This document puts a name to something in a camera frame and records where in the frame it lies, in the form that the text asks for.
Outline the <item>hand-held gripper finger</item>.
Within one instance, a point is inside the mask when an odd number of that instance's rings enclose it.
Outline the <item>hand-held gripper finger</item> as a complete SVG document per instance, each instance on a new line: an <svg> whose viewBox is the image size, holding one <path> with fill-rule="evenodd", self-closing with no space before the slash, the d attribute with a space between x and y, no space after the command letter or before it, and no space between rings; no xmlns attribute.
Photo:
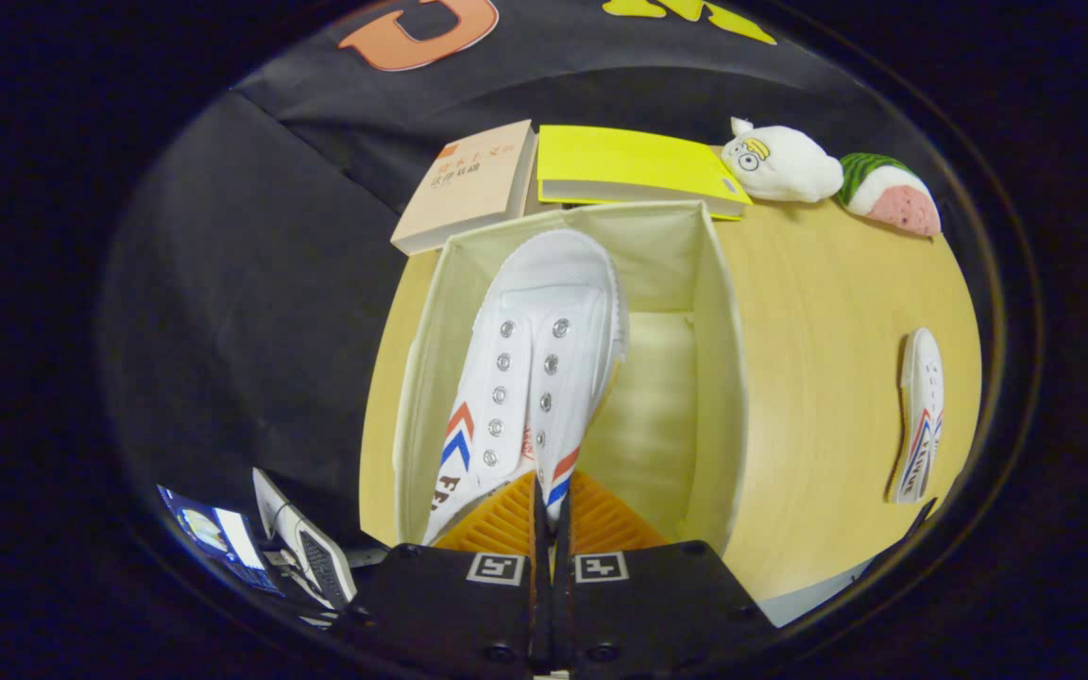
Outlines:
<svg viewBox="0 0 1088 680"><path fill-rule="evenodd" d="M545 645L539 491L528 474L479 504L458 536L401 543L331 636L379 676L528 676Z"/></svg>
<svg viewBox="0 0 1088 680"><path fill-rule="evenodd" d="M702 539L669 542L591 475L562 503L553 650L573 676L728 676L772 621Z"/></svg>

